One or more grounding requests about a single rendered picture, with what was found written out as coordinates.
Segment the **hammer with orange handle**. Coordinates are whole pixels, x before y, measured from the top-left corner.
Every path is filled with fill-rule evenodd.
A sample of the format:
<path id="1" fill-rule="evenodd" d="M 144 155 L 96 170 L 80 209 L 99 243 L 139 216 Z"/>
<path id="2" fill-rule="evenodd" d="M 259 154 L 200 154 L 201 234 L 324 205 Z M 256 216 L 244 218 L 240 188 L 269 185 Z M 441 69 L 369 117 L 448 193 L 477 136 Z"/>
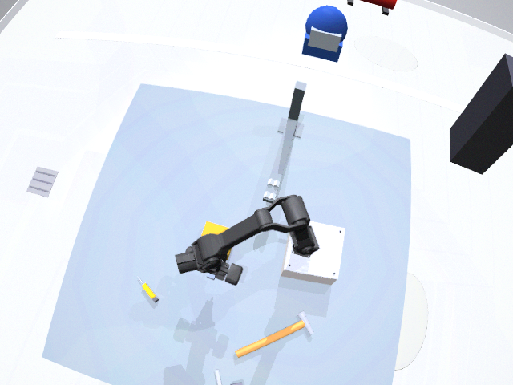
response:
<path id="1" fill-rule="evenodd" d="M 249 354 L 255 350 L 259 350 L 262 347 L 269 345 L 270 343 L 276 342 L 277 340 L 284 338 L 285 336 L 292 334 L 293 332 L 297 332 L 298 330 L 300 330 L 303 327 L 306 327 L 306 329 L 308 330 L 308 332 L 310 334 L 314 334 L 313 328 L 310 326 L 309 320 L 305 316 L 305 312 L 303 311 L 297 315 L 301 319 L 301 321 L 296 322 L 295 324 L 288 326 L 288 327 L 284 328 L 283 330 L 276 332 L 275 334 L 272 334 L 266 338 L 263 338 L 258 342 L 254 342 L 253 344 L 249 344 L 248 346 L 245 346 L 245 347 L 235 351 L 238 358 L 241 356 L 244 356 L 246 354 Z"/>

